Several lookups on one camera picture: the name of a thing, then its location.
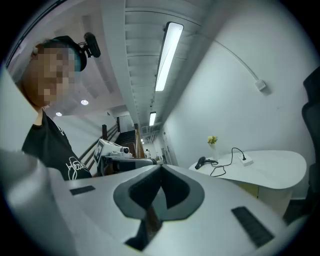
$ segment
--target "ceiling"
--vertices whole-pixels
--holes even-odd
[[[212,0],[68,0],[45,16],[21,43],[9,71],[21,75],[32,47],[47,38],[69,35],[83,42],[96,36],[101,56],[88,58],[68,96],[46,109],[49,116],[85,115],[126,105],[142,136],[154,137],[162,114],[183,74],[194,35]],[[164,91],[155,92],[157,68],[167,22],[184,26]],[[89,105],[80,101],[86,99]],[[156,112],[149,127],[150,112]]]

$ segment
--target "power strip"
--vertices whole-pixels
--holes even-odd
[[[240,162],[243,164],[243,166],[249,166],[252,165],[254,163],[254,161],[251,159],[250,156],[248,156],[246,153],[244,154],[244,156],[241,154],[238,155]]]

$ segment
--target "curved white table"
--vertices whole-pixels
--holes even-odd
[[[224,167],[226,174],[219,178],[258,185],[259,200],[283,216],[291,199],[292,187],[306,174],[305,159],[292,151],[261,150],[244,153],[253,160],[253,164],[244,166],[238,158],[242,153],[234,150],[232,164]],[[218,165],[227,165],[230,161],[231,154],[226,154],[218,160]],[[206,163],[197,170],[196,164],[195,162],[189,169],[205,175],[210,175],[214,169],[210,163]],[[223,173],[222,167],[216,168],[212,176]]]

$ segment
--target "fluorescent light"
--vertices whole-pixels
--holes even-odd
[[[81,100],[81,104],[82,105],[88,105],[89,101],[87,101],[86,99]]]
[[[149,126],[153,126],[154,123],[155,123],[155,120],[156,120],[156,112],[151,112],[150,113],[150,123],[149,123]]]
[[[169,22],[166,27],[165,39],[161,51],[158,74],[156,78],[155,91],[163,91],[168,78],[170,66],[174,58],[177,45],[184,26]]]

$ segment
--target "black cable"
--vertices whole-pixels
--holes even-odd
[[[233,161],[233,158],[234,158],[234,149],[239,150],[239,151],[242,153],[242,155],[243,155],[243,159],[242,159],[242,160],[246,160],[245,154],[244,154],[239,148],[233,147],[233,148],[231,149],[231,162],[230,162],[229,164],[219,165],[219,166],[216,166],[216,165],[218,164],[218,161],[214,161],[214,162],[216,162],[216,163],[212,162],[212,163],[211,163],[211,166],[214,167],[214,169],[213,169],[213,171],[210,173],[210,176],[211,176],[211,174],[215,171],[215,169],[220,168],[220,167],[223,168],[224,173],[223,173],[223,174],[220,174],[220,175],[212,176],[212,177],[220,177],[220,176],[225,175],[225,174],[227,173],[226,170],[225,170],[225,166],[230,166],[230,165],[232,164],[232,161]]]

